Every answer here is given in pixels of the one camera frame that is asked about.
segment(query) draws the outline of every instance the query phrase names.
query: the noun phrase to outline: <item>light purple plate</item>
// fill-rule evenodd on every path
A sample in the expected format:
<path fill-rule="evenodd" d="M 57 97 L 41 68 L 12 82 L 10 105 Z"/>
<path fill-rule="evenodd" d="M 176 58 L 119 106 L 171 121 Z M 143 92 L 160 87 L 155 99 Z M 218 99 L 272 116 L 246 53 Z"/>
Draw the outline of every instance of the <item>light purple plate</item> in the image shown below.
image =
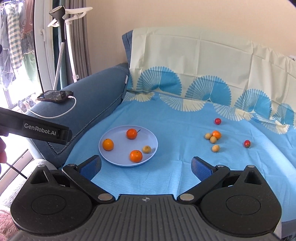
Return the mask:
<path fill-rule="evenodd" d="M 130 140 L 126 137 L 128 129 L 136 129 L 138 135 L 136 139 Z M 105 139 L 111 139 L 114 142 L 114 148 L 111 151 L 106 151 L 102 147 Z M 150 146 L 152 151 L 149 154 L 143 153 L 144 146 Z M 121 167 L 134 167 L 148 161 L 155 154 L 158 147 L 156 136 L 146 128 L 140 126 L 118 126 L 107 131 L 99 141 L 99 151 L 101 155 L 110 163 Z M 143 154 L 142 161 L 134 163 L 129 159 L 131 151 L 139 150 Z"/>

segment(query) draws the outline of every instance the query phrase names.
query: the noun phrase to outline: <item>plaid shirt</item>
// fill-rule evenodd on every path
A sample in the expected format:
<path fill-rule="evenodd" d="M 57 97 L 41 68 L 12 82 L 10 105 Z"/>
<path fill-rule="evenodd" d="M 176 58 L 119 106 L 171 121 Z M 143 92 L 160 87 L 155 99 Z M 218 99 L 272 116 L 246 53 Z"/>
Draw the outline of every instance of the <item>plaid shirt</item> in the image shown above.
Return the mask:
<path fill-rule="evenodd" d="M 8 41 L 10 48 L 10 61 L 14 69 L 22 66 L 22 46 L 20 35 L 20 13 L 18 12 L 18 4 L 10 8 L 7 18 Z"/>

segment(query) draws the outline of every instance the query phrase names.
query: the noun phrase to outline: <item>white cable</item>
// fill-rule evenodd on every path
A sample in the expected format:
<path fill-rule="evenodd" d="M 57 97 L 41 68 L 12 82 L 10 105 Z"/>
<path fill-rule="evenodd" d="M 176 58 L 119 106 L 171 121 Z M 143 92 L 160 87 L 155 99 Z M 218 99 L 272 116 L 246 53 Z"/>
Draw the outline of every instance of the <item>white cable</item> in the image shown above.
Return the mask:
<path fill-rule="evenodd" d="M 55 78 L 54 78 L 53 90 L 57 90 L 57 84 L 59 82 L 59 71 L 61 70 L 62 57 L 63 57 L 64 49 L 65 49 L 65 42 L 61 42 L 61 46 L 59 48 L 59 58 L 58 58 L 58 61 L 57 61 L 57 71 L 56 71 L 56 75 L 55 75 Z"/>
<path fill-rule="evenodd" d="M 68 112 L 70 112 L 70 111 L 75 107 L 76 102 L 77 102 L 76 98 L 75 98 L 74 96 L 68 96 L 68 98 L 70 98 L 70 99 L 74 99 L 74 100 L 75 100 L 74 105 L 71 107 L 71 109 L 67 110 L 65 113 L 60 114 L 60 115 L 57 115 L 57 116 L 46 117 L 46 116 L 38 115 L 38 114 L 36 114 L 35 112 L 33 112 L 32 110 L 28 110 L 28 111 L 30 111 L 31 113 L 33 113 L 33 114 L 36 115 L 36 116 L 39 116 L 39 117 L 41 117 L 41 118 L 45 118 L 45 119 L 54 119 L 54 118 L 58 118 L 58 117 L 61 117 L 61 116 L 65 115 L 65 114 L 67 114 Z"/>

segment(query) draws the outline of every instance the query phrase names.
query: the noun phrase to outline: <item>white hanger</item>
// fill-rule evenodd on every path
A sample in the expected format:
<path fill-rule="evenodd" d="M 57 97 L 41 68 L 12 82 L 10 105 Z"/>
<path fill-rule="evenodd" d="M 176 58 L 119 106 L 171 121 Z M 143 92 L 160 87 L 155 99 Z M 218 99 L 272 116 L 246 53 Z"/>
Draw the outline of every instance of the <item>white hanger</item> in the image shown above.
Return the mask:
<path fill-rule="evenodd" d="M 81 7 L 81 8 L 74 8 L 74 9 L 65 9 L 66 13 L 63 16 L 63 19 L 65 19 L 65 23 L 68 23 L 68 22 L 70 22 L 72 20 L 83 18 L 86 15 L 86 13 L 89 12 L 90 10 L 92 10 L 92 9 L 93 9 L 92 7 Z M 67 14 L 72 14 L 73 17 L 66 19 Z M 58 23 L 58 21 L 56 19 L 54 19 L 47 26 L 56 28 L 56 27 L 59 26 L 59 23 Z"/>

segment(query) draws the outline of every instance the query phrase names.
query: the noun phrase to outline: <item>beige wall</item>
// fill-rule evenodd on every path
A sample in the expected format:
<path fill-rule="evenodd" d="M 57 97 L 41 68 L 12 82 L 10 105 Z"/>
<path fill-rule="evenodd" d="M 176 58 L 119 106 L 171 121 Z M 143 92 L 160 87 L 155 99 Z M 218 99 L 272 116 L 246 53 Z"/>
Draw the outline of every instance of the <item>beige wall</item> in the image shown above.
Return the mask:
<path fill-rule="evenodd" d="M 198 26 L 296 56 L 296 8 L 287 0 L 87 0 L 92 73 L 126 62 L 121 35 L 138 27 Z"/>

